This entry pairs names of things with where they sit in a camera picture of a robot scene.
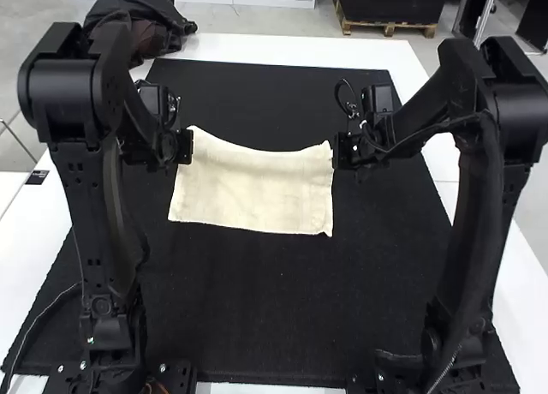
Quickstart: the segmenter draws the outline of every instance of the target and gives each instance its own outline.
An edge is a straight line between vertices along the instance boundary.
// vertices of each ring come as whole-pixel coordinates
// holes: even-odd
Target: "gray floor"
[[[83,21],[93,0],[0,0],[0,118],[11,122],[35,157],[45,150],[21,114],[15,95],[17,70],[53,21]],[[342,37],[331,0],[318,0],[316,9],[277,9],[251,6],[179,3],[178,9],[197,21],[203,33],[245,33],[289,36]],[[429,75],[438,67],[438,44],[452,37],[450,30],[456,16],[456,4],[447,4],[435,39],[425,39],[419,31],[396,30],[396,39],[406,39],[413,46]],[[519,4],[498,5],[485,30],[486,35],[509,35],[517,27]],[[353,32],[354,38],[382,39],[378,29]],[[530,49],[521,41],[525,51]],[[548,57],[531,56],[533,63],[548,78]],[[0,170],[30,170],[32,159],[3,133],[0,125]],[[548,149],[531,175],[516,211],[516,220],[533,251],[548,272]]]

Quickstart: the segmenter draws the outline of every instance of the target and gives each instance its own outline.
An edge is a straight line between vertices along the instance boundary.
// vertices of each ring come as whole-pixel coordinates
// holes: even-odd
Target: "table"
[[[17,171],[0,171],[0,218],[25,183],[28,174]]]
[[[168,58],[264,63],[345,69],[388,69],[403,103],[428,76],[407,41],[320,39],[199,34]],[[134,69],[144,78],[152,62]],[[423,149],[432,179],[452,220],[458,192],[458,150],[450,135],[438,135]],[[41,186],[24,186],[0,220],[0,356],[3,358],[33,304],[40,285],[61,249],[71,223],[57,170],[47,152],[36,167],[50,170]],[[494,324],[513,367],[522,394],[543,392],[548,386],[548,277],[519,228],[512,223],[494,301]],[[11,393],[40,393],[47,377],[14,378]],[[198,393],[251,393],[253,385],[199,384]],[[271,394],[334,393],[324,388],[263,386]]]

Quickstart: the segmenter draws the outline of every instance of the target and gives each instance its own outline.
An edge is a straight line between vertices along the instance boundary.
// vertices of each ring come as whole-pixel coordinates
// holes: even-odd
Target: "black mat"
[[[183,96],[186,125],[280,151],[320,143],[344,128],[332,97],[343,76],[357,87],[390,82],[383,71],[174,60],[157,60],[148,80]],[[151,358],[188,358],[205,380],[343,386],[351,373],[373,384],[373,349],[419,352],[450,231],[421,156],[363,185],[352,173],[336,172],[332,238],[170,223],[175,171],[124,173],[128,203],[153,251],[140,280]],[[78,276],[68,236],[29,319]],[[74,299],[57,313],[20,372],[48,373],[79,359],[78,310]],[[491,357],[492,381],[513,385],[498,342]]]

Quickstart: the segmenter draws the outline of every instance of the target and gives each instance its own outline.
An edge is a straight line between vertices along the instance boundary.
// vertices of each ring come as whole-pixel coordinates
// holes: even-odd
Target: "white towel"
[[[329,143],[299,152],[263,152],[195,126],[190,165],[179,165],[171,221],[283,234],[332,236]]]

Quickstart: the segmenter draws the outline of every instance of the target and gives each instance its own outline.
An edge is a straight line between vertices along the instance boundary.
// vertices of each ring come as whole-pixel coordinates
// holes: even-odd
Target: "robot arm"
[[[133,393],[146,382],[145,309],[126,243],[120,163],[189,164],[193,136],[176,123],[179,102],[168,89],[134,85],[130,45],[124,25],[104,26],[88,44],[78,24],[55,23],[19,74],[21,110],[63,182],[82,275],[83,366],[68,364],[74,378],[56,376],[46,392],[79,381],[86,392]]]
[[[155,170],[188,164],[192,155],[192,134],[176,124],[177,98],[164,87],[132,83],[129,44],[129,32],[116,24],[89,45],[78,25],[56,23],[18,81],[21,109],[48,144],[73,221],[85,354],[84,367],[66,368],[89,392],[139,392],[146,382],[145,310],[124,241],[119,162]],[[489,39],[481,53],[467,39],[445,40],[439,56],[440,69],[400,110],[393,110],[388,86],[340,103],[348,130],[334,145],[339,170],[370,171],[414,156],[441,132],[451,132],[461,151],[456,216],[445,269],[426,310],[422,354],[377,353],[378,391],[385,394],[478,383],[505,238],[548,140],[548,86],[512,39]],[[347,86],[337,84],[337,101]],[[458,380],[450,369],[459,371]],[[57,374],[45,392],[65,392],[74,383]],[[192,392],[194,370],[188,378],[194,383],[185,390]]]
[[[548,141],[548,86],[513,39],[488,39],[480,51],[467,39],[447,39],[438,52],[438,71],[400,110],[393,111],[390,86],[364,89],[360,101],[345,80],[335,90],[348,116],[334,147],[339,170],[371,172],[414,156],[443,132],[453,134],[461,151],[455,221],[426,310],[422,354],[378,351],[378,389],[387,393],[478,384],[512,215]],[[352,97],[345,104],[343,87]]]

